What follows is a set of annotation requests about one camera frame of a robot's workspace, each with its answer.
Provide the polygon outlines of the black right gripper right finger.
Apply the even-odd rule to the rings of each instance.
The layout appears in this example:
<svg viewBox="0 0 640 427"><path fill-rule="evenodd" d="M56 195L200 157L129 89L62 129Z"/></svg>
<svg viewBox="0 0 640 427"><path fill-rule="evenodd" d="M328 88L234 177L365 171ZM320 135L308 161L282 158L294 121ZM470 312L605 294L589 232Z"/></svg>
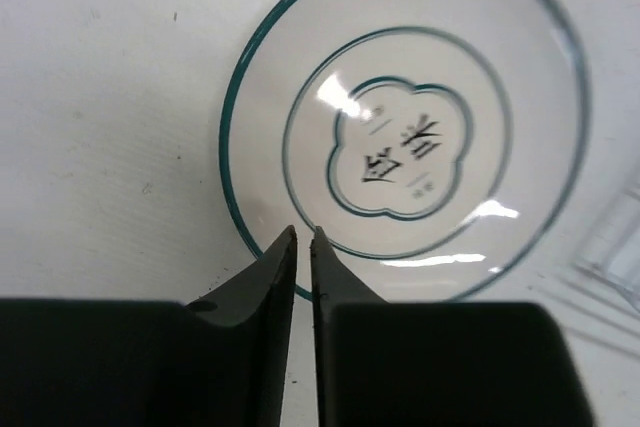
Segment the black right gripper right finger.
<svg viewBox="0 0 640 427"><path fill-rule="evenodd" d="M591 426L552 316L529 302L388 302L311 246L323 426Z"/></svg>

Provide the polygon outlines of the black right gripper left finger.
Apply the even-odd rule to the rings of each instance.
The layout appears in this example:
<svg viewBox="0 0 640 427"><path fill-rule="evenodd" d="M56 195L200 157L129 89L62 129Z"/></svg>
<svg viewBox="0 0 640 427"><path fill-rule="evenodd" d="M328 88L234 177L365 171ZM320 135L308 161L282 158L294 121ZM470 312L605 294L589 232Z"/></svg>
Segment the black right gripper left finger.
<svg viewBox="0 0 640 427"><path fill-rule="evenodd" d="M188 304L5 299L5 426L276 426L297 270L286 228Z"/></svg>

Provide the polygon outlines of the white plate teal clover design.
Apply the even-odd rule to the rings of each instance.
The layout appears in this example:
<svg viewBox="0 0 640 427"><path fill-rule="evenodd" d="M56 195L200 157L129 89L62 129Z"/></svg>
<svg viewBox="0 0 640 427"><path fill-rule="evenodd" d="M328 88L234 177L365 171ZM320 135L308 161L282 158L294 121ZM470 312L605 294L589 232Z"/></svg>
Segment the white plate teal clover design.
<svg viewBox="0 0 640 427"><path fill-rule="evenodd" d="M280 0L229 81L220 179L254 255L322 230L379 296L459 300L549 231L591 123L558 0Z"/></svg>

